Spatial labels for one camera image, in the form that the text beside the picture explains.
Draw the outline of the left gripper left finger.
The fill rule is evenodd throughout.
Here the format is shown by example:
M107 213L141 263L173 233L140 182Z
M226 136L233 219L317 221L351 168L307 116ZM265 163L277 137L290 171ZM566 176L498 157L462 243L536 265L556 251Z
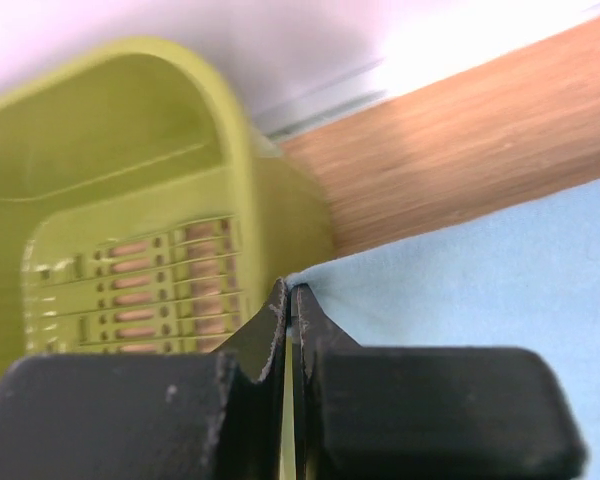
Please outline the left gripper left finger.
M0 479L275 479L287 288L206 354L43 354L0 380Z

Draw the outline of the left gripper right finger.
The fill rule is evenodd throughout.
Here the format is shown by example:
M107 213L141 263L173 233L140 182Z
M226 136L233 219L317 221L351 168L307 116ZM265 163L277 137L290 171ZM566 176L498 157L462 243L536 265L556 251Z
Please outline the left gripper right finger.
M586 443L553 370L517 347L371 347L289 295L300 479L574 479Z

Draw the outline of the grey-blue t shirt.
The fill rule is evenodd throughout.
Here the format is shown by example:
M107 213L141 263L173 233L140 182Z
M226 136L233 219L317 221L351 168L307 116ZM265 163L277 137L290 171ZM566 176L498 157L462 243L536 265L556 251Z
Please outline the grey-blue t shirt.
M292 274L363 345L519 346L556 371L600 479L600 179Z

